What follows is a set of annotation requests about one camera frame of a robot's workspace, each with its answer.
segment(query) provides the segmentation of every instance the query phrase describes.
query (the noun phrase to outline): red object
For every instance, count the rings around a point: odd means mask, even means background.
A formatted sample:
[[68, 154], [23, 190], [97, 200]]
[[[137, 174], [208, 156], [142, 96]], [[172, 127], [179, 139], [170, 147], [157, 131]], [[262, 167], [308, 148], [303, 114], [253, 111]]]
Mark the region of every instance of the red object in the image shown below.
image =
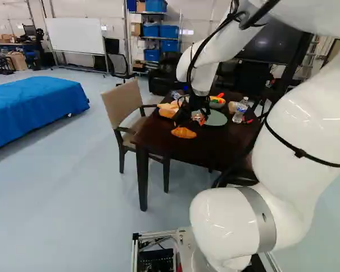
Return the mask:
[[246, 124], [250, 124], [254, 121], [254, 119], [250, 119], [250, 120], [245, 120], [244, 116], [243, 116], [243, 123], [246, 123]]

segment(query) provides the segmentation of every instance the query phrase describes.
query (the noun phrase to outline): computer monitor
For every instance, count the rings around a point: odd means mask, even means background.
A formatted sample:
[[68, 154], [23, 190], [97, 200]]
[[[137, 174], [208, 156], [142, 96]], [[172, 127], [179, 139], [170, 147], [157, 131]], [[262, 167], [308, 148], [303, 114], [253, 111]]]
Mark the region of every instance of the computer monitor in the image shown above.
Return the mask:
[[36, 36], [36, 28], [34, 25], [23, 25], [25, 35], [27, 36]]
[[295, 55], [303, 33], [272, 19], [235, 58], [286, 65]]

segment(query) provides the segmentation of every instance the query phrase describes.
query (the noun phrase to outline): table top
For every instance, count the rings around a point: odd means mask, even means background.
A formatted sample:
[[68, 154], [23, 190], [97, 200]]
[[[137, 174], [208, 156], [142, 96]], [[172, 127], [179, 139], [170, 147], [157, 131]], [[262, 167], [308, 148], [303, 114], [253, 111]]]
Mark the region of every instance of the table top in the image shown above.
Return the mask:
[[[152, 154], [169, 156], [181, 162], [223, 171], [231, 165], [232, 158], [248, 145], [261, 125], [251, 109], [246, 112], [248, 118], [254, 118], [251, 124], [233, 123], [228, 103], [240, 101], [242, 95], [226, 92], [223, 98], [227, 104], [220, 111], [228, 118], [226, 125], [197, 126], [193, 129], [197, 133], [196, 138], [181, 139], [171, 134], [171, 130], [174, 129], [173, 122], [159, 116], [155, 110], [136, 133], [133, 143], [148, 149]], [[172, 100], [169, 94], [162, 103], [170, 103]]]

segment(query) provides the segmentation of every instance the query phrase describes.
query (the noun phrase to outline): blue sheet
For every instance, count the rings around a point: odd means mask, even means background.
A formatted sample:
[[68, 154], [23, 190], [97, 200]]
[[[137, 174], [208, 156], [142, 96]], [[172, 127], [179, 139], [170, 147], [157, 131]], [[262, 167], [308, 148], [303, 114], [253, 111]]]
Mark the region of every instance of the blue sheet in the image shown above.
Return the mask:
[[0, 85], [0, 147], [69, 113], [90, 108], [78, 82], [35, 76]]

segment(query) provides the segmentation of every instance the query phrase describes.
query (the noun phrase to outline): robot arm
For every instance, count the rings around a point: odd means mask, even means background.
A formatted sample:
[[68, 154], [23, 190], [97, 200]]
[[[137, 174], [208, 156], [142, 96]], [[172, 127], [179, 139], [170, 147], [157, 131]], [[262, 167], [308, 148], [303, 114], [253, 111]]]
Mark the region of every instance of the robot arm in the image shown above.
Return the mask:
[[[243, 1], [238, 10], [254, 12], [256, 7], [248, 1]], [[224, 15], [222, 22], [226, 20], [228, 13]], [[261, 29], [262, 27], [250, 27], [241, 30], [239, 22], [233, 20], [223, 30], [215, 34], [201, 51], [195, 63], [196, 68], [192, 71], [194, 93], [198, 96], [208, 95], [218, 64], [231, 60]], [[186, 82], [188, 67], [203, 42], [204, 40], [195, 43], [182, 55], [176, 70], [179, 81]]]
[[[250, 1], [260, 8], [265, 2]], [[340, 0], [281, 0], [270, 14], [301, 30], [340, 38]], [[194, 94], [207, 95], [218, 62], [234, 57], [259, 30], [241, 31], [232, 22], [217, 33], [195, 63]], [[188, 79], [201, 44], [184, 53], [179, 80]], [[190, 207], [197, 244], [218, 272], [242, 270], [250, 255], [289, 247], [308, 232], [318, 198], [340, 174], [340, 54], [275, 105], [257, 138], [252, 166], [256, 186], [206, 190]]]

